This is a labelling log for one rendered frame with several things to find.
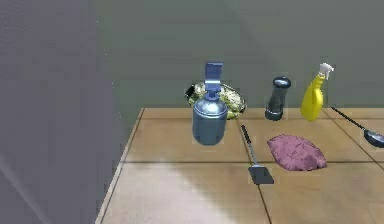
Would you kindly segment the blue soap dispenser bottle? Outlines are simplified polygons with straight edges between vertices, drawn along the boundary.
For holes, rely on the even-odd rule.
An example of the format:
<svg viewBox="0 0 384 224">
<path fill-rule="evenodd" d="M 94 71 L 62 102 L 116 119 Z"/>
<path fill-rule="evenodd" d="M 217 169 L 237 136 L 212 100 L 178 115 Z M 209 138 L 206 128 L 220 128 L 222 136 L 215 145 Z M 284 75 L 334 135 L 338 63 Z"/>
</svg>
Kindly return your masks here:
<svg viewBox="0 0 384 224">
<path fill-rule="evenodd" d="M 205 65 L 205 94 L 193 106 L 192 134 L 204 146 L 218 144 L 225 132 L 228 107 L 220 99 L 222 62 Z"/>
</svg>

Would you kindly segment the dark pepper mill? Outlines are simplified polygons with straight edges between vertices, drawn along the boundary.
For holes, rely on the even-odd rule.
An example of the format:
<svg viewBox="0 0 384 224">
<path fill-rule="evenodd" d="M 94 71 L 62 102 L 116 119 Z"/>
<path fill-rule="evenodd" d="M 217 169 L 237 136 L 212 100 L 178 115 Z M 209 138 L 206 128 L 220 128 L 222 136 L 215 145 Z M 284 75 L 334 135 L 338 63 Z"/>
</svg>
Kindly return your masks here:
<svg viewBox="0 0 384 224">
<path fill-rule="evenodd" d="M 268 120 L 279 121 L 283 116 L 283 109 L 291 80 L 285 76 L 276 77 L 273 80 L 273 91 L 265 110 Z"/>
</svg>

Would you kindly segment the purple crumpled cloth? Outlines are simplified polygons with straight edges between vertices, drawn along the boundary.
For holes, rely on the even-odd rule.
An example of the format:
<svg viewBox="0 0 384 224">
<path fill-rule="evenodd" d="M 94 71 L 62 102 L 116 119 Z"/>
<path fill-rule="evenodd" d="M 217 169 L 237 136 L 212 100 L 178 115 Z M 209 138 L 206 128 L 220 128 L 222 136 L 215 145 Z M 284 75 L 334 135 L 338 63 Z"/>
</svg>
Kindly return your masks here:
<svg viewBox="0 0 384 224">
<path fill-rule="evenodd" d="M 311 141 L 281 134 L 267 141 L 275 162 L 288 171 L 312 171 L 327 167 L 322 151 Z"/>
</svg>

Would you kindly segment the yellow spray bottle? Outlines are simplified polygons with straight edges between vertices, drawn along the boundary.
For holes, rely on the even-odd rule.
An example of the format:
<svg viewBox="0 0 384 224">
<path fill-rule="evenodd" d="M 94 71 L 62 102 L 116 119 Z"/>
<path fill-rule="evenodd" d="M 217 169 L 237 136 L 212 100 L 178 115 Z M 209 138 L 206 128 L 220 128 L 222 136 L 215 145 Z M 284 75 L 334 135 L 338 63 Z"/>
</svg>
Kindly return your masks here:
<svg viewBox="0 0 384 224">
<path fill-rule="evenodd" d="M 333 71 L 334 68 L 327 63 L 319 65 L 319 71 L 307 87 L 300 107 L 301 115 L 306 120 L 315 121 L 319 116 L 324 102 L 321 88 L 324 81 L 329 79 L 329 74 Z"/>
</svg>

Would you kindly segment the dark metal ladle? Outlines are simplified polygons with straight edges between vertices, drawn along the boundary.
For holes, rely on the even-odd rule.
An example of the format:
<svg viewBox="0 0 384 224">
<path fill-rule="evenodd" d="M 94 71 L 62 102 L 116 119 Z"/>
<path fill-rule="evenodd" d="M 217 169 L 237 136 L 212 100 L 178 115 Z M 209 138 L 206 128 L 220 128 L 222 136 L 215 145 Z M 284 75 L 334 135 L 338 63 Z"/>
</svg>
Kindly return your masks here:
<svg viewBox="0 0 384 224">
<path fill-rule="evenodd" d="M 384 136 L 383 135 L 365 128 L 360 123 L 356 122 L 355 120 L 353 120 L 352 118 L 350 118 L 349 116 L 347 116 L 346 114 L 344 114 L 343 112 L 341 112 L 340 110 L 338 110 L 335 107 L 332 107 L 332 110 L 335 111 L 336 113 L 338 113 L 340 116 L 342 116 L 346 120 L 348 120 L 349 122 L 351 122 L 352 124 L 354 124 L 355 126 L 359 127 L 363 131 L 363 136 L 364 136 L 365 140 L 370 145 L 377 147 L 377 148 L 384 148 Z"/>
</svg>

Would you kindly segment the black handled metal spatula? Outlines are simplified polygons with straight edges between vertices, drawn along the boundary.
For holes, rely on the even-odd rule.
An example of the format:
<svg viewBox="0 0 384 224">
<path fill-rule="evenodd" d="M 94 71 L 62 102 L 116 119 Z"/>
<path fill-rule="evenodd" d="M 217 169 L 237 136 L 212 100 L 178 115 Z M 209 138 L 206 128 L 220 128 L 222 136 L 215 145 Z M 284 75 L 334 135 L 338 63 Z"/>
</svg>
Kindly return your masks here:
<svg viewBox="0 0 384 224">
<path fill-rule="evenodd" d="M 256 156 L 255 156 L 255 151 L 254 151 L 254 148 L 252 146 L 252 141 L 249 137 L 246 126 L 242 125 L 241 130 L 243 132 L 244 138 L 245 138 L 246 143 L 248 145 L 248 149 L 249 149 L 249 152 L 250 152 L 250 155 L 252 158 L 252 162 L 253 162 L 252 166 L 248 168 L 248 171 L 249 171 L 250 176 L 253 180 L 253 183 L 255 185 L 273 184 L 274 179 L 271 176 L 269 170 L 265 166 L 262 166 L 257 162 Z"/>
</svg>

